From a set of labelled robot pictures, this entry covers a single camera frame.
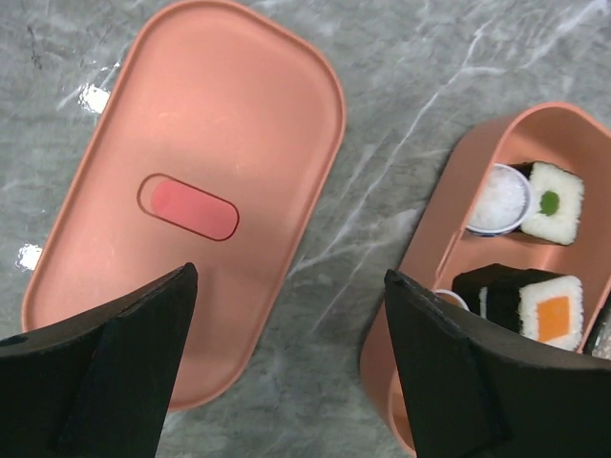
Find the orange sushi roll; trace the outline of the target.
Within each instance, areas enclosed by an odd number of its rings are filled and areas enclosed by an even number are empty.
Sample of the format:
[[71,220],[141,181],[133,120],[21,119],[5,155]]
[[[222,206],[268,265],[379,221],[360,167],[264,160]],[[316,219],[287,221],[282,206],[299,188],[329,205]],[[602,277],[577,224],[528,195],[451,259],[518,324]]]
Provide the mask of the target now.
[[582,340],[579,278],[499,263],[464,272],[452,291],[480,317],[528,339],[568,351]]

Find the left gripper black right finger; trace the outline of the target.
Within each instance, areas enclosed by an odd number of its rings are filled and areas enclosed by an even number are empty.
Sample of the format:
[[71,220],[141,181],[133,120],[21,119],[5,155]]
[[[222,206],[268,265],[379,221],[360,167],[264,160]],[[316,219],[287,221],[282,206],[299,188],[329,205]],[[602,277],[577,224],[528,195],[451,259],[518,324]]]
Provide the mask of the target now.
[[385,307],[420,457],[606,457],[610,363],[517,335],[390,270]]

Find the small noodle soup cup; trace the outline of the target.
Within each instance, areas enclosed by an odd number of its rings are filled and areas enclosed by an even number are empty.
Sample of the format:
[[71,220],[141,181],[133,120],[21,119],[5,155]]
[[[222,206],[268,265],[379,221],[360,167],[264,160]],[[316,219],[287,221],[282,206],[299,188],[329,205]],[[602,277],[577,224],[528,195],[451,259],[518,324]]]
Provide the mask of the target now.
[[447,290],[447,289],[437,289],[434,290],[433,293],[440,299],[452,303],[454,305],[457,305],[461,308],[463,308],[464,310],[469,311],[469,305],[467,305],[467,303],[456,293],[454,293],[451,290]]

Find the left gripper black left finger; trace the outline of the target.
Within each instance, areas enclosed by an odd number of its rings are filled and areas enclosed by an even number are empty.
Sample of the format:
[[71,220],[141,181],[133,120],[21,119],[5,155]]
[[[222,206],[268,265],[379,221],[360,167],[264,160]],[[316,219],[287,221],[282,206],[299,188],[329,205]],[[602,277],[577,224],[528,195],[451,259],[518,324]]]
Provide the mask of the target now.
[[192,263],[1,342],[4,457],[153,457],[192,321]]

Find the green sushi roll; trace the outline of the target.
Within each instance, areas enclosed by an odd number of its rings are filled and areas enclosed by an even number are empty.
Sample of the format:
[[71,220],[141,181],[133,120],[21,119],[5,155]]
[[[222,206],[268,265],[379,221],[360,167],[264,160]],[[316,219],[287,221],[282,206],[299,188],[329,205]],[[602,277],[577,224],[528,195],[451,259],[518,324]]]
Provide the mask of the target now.
[[532,190],[532,209],[517,231],[553,244],[574,243],[585,195],[584,181],[550,162],[522,162],[513,167],[526,177]]

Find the pink lunch box lid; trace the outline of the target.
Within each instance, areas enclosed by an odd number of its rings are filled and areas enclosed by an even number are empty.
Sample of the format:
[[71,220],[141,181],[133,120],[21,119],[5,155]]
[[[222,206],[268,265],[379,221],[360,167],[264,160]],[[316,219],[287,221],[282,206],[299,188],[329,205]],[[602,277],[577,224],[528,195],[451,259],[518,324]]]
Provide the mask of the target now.
[[342,144],[324,56],[231,1],[181,1],[138,34],[22,302],[25,330],[185,263],[197,302],[172,410],[242,374]]

